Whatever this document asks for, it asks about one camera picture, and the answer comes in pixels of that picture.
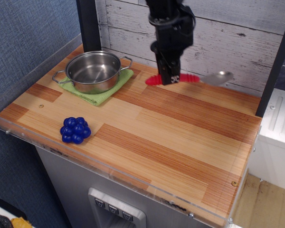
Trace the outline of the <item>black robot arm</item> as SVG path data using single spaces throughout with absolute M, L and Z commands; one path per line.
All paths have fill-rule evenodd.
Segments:
M 148 0 L 149 23 L 155 27 L 156 41 L 151 44 L 163 85 L 180 81 L 185 49 L 193 45 L 195 15 L 181 0 Z

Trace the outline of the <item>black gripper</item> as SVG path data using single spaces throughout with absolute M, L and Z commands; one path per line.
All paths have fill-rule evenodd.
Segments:
M 156 56 L 162 84 L 179 83 L 180 57 L 193 44 L 195 15 L 189 6 L 176 6 L 170 16 L 163 10 L 151 13 L 150 24 L 155 27 L 156 41 L 151 44 L 151 51 Z

